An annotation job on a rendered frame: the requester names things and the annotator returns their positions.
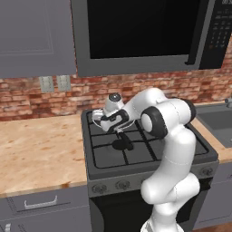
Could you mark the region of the grey drawer front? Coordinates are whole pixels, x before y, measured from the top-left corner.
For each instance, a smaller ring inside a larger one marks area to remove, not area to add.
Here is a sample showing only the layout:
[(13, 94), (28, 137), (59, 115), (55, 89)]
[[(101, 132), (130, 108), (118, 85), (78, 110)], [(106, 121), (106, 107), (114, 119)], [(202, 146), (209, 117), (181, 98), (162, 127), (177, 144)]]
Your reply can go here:
[[(45, 208), (29, 209), (24, 208), (24, 201), (28, 204), (36, 204), (52, 201), (58, 196), (57, 204)], [(16, 214), (29, 214), (36, 212), (48, 212), (64, 208), (75, 208), (88, 205), (88, 192), (86, 186), (72, 188), (60, 188), (34, 194), (0, 198), (0, 217), (7, 218)]]

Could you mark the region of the grey wall socket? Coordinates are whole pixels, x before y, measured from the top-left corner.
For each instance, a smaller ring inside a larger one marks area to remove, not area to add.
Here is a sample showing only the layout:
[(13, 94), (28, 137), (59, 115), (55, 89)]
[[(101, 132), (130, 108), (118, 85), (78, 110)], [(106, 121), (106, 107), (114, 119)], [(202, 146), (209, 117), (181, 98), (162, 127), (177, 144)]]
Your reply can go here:
[(52, 76), (42, 76), (39, 81), (42, 92), (54, 92)]
[(59, 75), (56, 77), (60, 92), (68, 92), (71, 89), (71, 79), (69, 75)]

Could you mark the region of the black gas hob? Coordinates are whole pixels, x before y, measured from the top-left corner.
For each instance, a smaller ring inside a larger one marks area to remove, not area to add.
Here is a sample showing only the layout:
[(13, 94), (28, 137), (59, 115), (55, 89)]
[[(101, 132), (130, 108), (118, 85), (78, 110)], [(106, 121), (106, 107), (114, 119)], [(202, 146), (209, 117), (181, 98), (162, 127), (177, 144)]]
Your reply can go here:
[[(82, 112), (81, 123), (89, 179), (153, 172), (160, 165), (165, 142), (150, 136), (142, 128), (140, 121), (135, 121), (124, 131), (134, 146), (133, 150), (114, 149), (111, 144), (118, 139), (116, 133), (106, 133), (96, 126), (92, 122), (92, 110)], [(217, 152), (190, 123), (186, 128), (191, 130), (197, 139), (191, 171), (199, 179), (203, 179), (199, 174), (200, 170), (211, 167), (213, 176), (219, 163)]]

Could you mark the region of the grey sink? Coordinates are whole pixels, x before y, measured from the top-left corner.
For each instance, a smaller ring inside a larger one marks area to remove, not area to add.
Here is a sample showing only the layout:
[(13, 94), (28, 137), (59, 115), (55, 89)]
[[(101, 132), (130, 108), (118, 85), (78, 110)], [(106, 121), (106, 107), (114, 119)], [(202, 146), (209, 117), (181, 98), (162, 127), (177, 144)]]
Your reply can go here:
[(232, 148), (232, 108), (225, 103), (196, 107), (196, 118), (225, 147)]

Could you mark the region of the grey oven knob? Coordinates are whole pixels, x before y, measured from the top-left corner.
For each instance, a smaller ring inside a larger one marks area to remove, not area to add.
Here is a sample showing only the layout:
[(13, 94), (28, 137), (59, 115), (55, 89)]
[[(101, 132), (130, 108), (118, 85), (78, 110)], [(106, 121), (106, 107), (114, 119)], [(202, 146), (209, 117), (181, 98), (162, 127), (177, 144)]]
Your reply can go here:
[(130, 187), (130, 182), (128, 180), (120, 180), (115, 184), (116, 189), (126, 190)]
[(96, 184), (92, 187), (92, 192), (95, 194), (103, 194), (107, 191), (107, 186), (104, 184)]
[(211, 167), (205, 167), (200, 170), (199, 174), (204, 178), (210, 177), (213, 174), (213, 169)]

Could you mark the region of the grey upper cupboard door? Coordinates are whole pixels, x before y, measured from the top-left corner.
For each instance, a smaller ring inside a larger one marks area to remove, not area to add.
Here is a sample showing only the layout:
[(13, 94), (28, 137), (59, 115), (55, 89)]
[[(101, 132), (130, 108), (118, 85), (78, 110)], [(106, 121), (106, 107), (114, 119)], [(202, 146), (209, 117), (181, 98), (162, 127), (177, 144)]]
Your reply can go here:
[(0, 0), (0, 78), (75, 72), (70, 0)]

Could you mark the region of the grey microwave oven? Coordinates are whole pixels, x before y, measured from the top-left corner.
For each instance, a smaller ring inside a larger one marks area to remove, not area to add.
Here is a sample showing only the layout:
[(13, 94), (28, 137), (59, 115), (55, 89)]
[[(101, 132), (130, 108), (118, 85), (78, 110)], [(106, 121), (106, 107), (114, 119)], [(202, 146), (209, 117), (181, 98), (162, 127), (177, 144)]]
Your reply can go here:
[(197, 59), (186, 65), (200, 0), (71, 0), (81, 77), (219, 69), (232, 0), (209, 0)]

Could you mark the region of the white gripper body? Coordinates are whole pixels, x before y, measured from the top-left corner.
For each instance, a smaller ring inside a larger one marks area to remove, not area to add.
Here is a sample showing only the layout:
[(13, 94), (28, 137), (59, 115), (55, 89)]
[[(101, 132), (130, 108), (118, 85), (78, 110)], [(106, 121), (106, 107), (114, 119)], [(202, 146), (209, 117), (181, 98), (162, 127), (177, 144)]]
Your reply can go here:
[(103, 109), (97, 109), (92, 111), (92, 122), (96, 125), (101, 124), (101, 118), (104, 115)]

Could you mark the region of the grey lower cupboard door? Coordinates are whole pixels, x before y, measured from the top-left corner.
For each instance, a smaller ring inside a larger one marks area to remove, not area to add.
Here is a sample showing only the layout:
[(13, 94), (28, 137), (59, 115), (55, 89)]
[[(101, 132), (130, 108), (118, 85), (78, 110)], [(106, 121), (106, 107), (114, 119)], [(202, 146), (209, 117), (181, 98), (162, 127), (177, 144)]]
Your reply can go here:
[(11, 232), (92, 232), (87, 207), (0, 221), (0, 232), (11, 223)]

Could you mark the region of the black oven door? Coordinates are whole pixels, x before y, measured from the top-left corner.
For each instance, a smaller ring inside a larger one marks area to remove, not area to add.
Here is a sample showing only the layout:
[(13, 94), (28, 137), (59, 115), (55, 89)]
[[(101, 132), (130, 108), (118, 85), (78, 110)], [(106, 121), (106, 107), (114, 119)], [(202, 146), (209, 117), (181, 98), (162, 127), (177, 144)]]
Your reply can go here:
[[(211, 181), (201, 179), (200, 192), (179, 210), (177, 222), (184, 232), (193, 230)], [(92, 232), (140, 232), (152, 212), (152, 205), (142, 199), (139, 190), (90, 198), (89, 202)]]

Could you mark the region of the grey cupboard door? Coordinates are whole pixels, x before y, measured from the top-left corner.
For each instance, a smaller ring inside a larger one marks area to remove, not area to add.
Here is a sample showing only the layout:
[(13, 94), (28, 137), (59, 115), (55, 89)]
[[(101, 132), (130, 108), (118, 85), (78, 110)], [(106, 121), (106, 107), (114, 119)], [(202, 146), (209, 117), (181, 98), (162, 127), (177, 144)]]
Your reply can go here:
[(75, 72), (70, 0), (0, 0), (0, 78)]
[(11, 232), (92, 232), (87, 207), (0, 221), (0, 232), (11, 223)]

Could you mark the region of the grey cupboard run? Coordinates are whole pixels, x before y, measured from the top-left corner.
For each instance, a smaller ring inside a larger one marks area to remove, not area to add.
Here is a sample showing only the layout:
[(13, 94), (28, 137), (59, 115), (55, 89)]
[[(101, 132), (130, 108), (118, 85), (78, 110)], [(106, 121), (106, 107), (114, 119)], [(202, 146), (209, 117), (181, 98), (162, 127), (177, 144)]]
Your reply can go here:
[(232, 162), (222, 163), (211, 183), (194, 228), (232, 222)]

